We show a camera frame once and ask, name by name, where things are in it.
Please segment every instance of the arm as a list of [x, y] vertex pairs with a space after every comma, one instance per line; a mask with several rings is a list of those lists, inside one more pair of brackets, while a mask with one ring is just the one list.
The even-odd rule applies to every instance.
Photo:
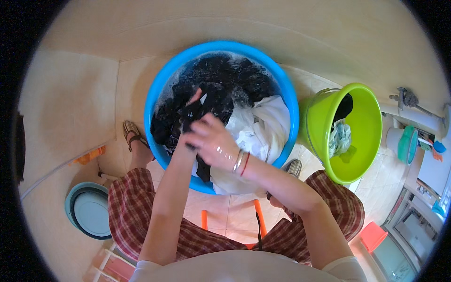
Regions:
[[[199, 149], [207, 164], [232, 171], [238, 146], [219, 119], [206, 114], [202, 121], [192, 123], [194, 132], [187, 134], [186, 142]], [[254, 156], [249, 157], [243, 177], [301, 216], [313, 267], [322, 269], [336, 259], [353, 255], [329, 207], [310, 186]]]
[[301, 216], [313, 267], [323, 269], [334, 260], [353, 256], [328, 205], [310, 186], [254, 156], [249, 157], [243, 177]]
[[148, 260], [159, 265], [174, 261], [195, 158], [196, 152], [185, 147], [181, 136], [156, 191], [138, 261]]

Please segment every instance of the white bucket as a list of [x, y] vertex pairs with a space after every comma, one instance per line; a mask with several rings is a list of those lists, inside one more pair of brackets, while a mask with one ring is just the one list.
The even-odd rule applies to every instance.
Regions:
[[404, 129], [390, 127], [387, 132], [387, 138], [385, 139], [387, 143], [387, 148], [394, 151], [398, 155], [398, 143], [404, 133]]

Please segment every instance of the bracelet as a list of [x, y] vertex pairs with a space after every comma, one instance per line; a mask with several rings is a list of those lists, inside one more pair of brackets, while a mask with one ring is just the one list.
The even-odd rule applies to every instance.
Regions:
[[241, 164], [241, 161], [243, 160], [244, 150], [240, 149], [238, 153], [238, 157], [236, 158], [236, 163], [233, 166], [233, 173], [236, 173], [236, 170], [238, 169], [239, 165]]
[[243, 176], [244, 170], [246, 169], [246, 166], [248, 165], [248, 160], [249, 160], [249, 156], [251, 155], [251, 153], [248, 153], [248, 157], [246, 158], [246, 162], [244, 163], [244, 168], [243, 171], [240, 174], [240, 177]]

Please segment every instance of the red stool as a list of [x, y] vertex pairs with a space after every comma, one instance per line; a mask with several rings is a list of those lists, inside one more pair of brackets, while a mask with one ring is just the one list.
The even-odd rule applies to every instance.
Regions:
[[360, 233], [360, 240], [369, 253], [372, 253], [387, 237], [385, 232], [374, 221], [370, 222]]

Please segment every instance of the white clothing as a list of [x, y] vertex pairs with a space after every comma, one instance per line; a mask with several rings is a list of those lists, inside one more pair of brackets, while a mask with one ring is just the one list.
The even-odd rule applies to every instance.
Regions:
[[[225, 126], [238, 147], [260, 160], [273, 163], [290, 135], [290, 112], [281, 96], [270, 96], [248, 109], [234, 108]], [[258, 187], [231, 172], [210, 170], [216, 194], [255, 193]]]
[[338, 259], [318, 270], [281, 254], [229, 250], [166, 266], [139, 261], [130, 282], [147, 281], [366, 282], [367, 279], [356, 257]]

